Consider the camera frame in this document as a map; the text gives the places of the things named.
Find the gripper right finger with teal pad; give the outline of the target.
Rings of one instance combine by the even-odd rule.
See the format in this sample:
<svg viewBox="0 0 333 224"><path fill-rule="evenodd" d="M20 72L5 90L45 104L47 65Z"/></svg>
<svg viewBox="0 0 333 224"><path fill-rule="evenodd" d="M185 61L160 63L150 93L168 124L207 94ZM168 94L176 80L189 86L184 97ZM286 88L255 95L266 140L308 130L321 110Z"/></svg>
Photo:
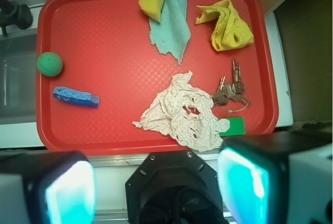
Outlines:
<svg viewBox="0 0 333 224"><path fill-rule="evenodd" d="M237 223L332 223L329 133L229 137L217 179Z"/></svg>

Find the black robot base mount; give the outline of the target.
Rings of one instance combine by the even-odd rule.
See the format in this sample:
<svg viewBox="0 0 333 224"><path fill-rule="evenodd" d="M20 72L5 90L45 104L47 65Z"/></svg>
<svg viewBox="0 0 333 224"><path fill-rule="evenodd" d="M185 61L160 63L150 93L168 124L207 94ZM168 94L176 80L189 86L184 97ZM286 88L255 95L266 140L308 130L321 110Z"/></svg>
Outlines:
<svg viewBox="0 0 333 224"><path fill-rule="evenodd" d="M125 183L129 223L227 223L217 173L192 151L151 153Z"/></svg>

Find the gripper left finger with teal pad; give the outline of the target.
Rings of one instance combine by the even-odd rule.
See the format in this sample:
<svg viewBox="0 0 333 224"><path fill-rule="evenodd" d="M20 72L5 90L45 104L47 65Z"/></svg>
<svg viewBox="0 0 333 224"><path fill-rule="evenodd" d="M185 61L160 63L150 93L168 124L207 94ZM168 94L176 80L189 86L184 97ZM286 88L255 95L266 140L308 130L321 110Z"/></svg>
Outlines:
<svg viewBox="0 0 333 224"><path fill-rule="evenodd" d="M92 223L96 202L81 152L1 154L1 223Z"/></svg>

